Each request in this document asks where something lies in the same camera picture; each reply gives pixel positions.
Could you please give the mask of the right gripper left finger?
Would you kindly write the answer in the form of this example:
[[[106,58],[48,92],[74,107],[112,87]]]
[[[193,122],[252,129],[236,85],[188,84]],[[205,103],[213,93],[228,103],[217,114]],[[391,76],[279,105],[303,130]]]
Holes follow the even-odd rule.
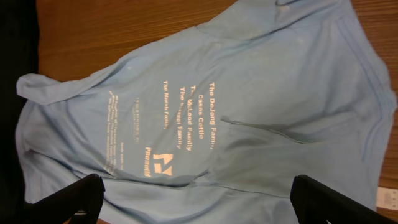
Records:
[[[105,187],[102,178],[90,174],[54,194],[28,205],[21,223],[88,223],[98,221]]]

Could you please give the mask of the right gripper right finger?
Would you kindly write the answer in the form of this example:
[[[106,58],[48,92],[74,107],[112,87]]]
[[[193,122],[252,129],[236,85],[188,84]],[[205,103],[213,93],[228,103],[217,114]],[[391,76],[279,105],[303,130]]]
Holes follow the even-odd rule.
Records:
[[[307,175],[294,177],[290,201],[300,224],[397,224]]]

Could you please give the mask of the light blue t-shirt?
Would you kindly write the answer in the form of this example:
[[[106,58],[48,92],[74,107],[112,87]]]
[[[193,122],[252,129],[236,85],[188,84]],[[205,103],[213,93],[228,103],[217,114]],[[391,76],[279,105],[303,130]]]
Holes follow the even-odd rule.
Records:
[[[296,223],[308,175],[368,208],[396,110],[349,1],[237,1],[81,80],[27,74],[25,199],[88,174],[112,223]]]

